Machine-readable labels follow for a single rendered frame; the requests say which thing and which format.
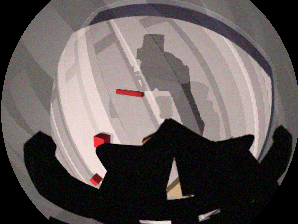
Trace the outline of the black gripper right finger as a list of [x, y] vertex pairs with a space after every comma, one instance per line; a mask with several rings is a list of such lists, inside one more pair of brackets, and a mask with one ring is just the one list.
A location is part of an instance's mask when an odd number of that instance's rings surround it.
[[176, 147], [174, 159], [176, 159], [178, 177], [180, 177], [178, 180], [181, 183], [182, 197], [194, 194], [194, 188], [208, 175], [217, 160], [250, 149], [254, 143], [255, 136], [249, 133], [216, 143], [202, 137], [200, 133], [197, 135], [177, 120], [169, 120], [172, 123], [170, 143], [172, 147]]

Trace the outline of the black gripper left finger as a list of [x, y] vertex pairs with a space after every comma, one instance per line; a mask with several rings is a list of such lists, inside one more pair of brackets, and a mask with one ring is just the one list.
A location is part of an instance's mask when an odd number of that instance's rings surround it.
[[162, 121], [156, 133], [142, 145], [100, 144], [96, 155], [102, 167], [130, 173], [161, 175], [161, 190], [166, 190], [173, 167], [174, 151], [170, 143], [172, 123]]

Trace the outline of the red cube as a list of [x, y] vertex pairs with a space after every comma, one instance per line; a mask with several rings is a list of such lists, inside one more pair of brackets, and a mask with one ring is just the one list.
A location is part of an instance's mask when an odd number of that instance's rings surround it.
[[90, 183], [93, 183], [94, 185], [98, 185], [98, 184], [100, 184], [101, 180], [102, 180], [101, 177], [98, 176], [97, 173], [96, 173], [96, 175], [94, 175], [92, 177], [92, 179], [90, 179], [89, 181], [90, 181]]
[[93, 140], [93, 144], [94, 144], [94, 148], [98, 147], [98, 145], [100, 144], [104, 144], [104, 143], [108, 143], [110, 144], [110, 135], [104, 135], [104, 133], [98, 133], [98, 135], [93, 136], [94, 140]]

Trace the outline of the tan square block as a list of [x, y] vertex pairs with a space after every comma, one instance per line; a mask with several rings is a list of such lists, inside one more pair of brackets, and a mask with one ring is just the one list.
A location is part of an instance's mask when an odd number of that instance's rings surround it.
[[185, 198], [182, 197], [182, 192], [181, 192], [181, 183], [180, 183], [180, 177], [177, 177], [176, 180], [173, 181], [172, 184], [166, 186], [166, 193], [170, 194], [170, 196], [176, 196], [176, 197], [181, 197], [181, 198]]

